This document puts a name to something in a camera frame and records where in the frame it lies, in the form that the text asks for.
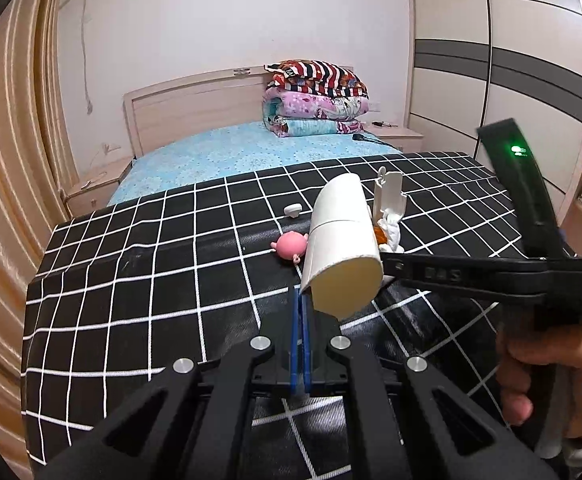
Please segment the person's right hand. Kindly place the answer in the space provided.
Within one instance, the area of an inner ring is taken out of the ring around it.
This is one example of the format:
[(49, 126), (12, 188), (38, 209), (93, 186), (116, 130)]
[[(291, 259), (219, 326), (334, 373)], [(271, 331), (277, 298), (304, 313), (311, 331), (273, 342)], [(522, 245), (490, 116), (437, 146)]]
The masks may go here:
[(572, 372), (573, 407), (565, 435), (582, 438), (582, 325), (548, 330), (538, 336), (513, 338), (499, 333), (497, 352), (500, 363), (497, 382), (501, 388), (504, 420), (520, 426), (533, 414), (528, 397), (533, 365), (559, 364)]

